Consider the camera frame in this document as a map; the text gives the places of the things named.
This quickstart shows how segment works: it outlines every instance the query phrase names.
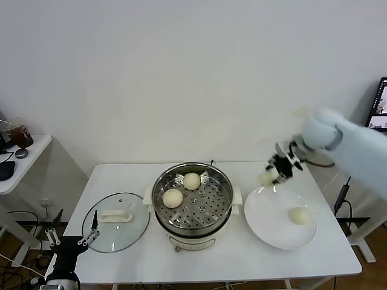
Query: perforated steamer tray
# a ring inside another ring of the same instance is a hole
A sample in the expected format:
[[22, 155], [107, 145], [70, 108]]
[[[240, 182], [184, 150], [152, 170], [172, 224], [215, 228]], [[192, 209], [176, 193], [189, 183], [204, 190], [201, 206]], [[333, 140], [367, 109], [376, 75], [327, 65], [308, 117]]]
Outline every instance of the perforated steamer tray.
[[[227, 214], [230, 196], [217, 178], [201, 175], [201, 185], [196, 190], [183, 186], [183, 175], [167, 183], [161, 190], [155, 205], [159, 217], [180, 228], [197, 229], [208, 227]], [[183, 202], [177, 208], [167, 208], [163, 195], [169, 189], [178, 189], [183, 194]]]

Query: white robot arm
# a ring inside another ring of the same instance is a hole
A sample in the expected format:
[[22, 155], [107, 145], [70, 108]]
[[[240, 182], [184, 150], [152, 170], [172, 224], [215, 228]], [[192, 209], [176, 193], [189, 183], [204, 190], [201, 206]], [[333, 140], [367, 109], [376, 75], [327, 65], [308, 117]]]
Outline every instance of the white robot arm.
[[333, 111], [323, 110], [311, 116], [301, 135], [277, 155], [267, 170], [273, 183], [292, 177], [289, 169], [299, 165], [299, 156], [310, 151], [321, 152], [336, 165], [387, 199], [387, 137], [372, 129], [358, 126]]

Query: cup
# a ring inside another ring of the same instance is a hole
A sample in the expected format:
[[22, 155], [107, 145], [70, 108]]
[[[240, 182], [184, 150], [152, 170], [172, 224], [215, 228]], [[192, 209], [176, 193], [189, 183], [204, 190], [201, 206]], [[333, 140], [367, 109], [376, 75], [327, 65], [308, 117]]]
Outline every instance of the cup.
[[22, 118], [11, 118], [7, 123], [0, 122], [0, 131], [7, 134], [20, 148], [30, 147], [34, 143]]

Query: computer monitor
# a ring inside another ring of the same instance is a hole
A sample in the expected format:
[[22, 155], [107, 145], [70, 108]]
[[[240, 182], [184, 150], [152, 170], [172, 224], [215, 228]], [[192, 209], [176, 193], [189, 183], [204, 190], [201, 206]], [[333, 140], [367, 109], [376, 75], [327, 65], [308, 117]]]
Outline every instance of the computer monitor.
[[387, 133], [387, 77], [382, 77], [372, 104], [366, 127]]

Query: pot handle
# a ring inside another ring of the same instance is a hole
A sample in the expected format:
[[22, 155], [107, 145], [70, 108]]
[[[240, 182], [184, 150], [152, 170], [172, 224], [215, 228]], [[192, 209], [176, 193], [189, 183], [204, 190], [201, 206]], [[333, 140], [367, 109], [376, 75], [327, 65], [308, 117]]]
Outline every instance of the pot handle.
[[241, 189], [233, 187], [233, 197], [231, 202], [231, 214], [239, 214], [239, 206], [243, 204]]
[[152, 205], [152, 187], [146, 188], [143, 205], [146, 205], [148, 207], [148, 211], [154, 211], [154, 207]]

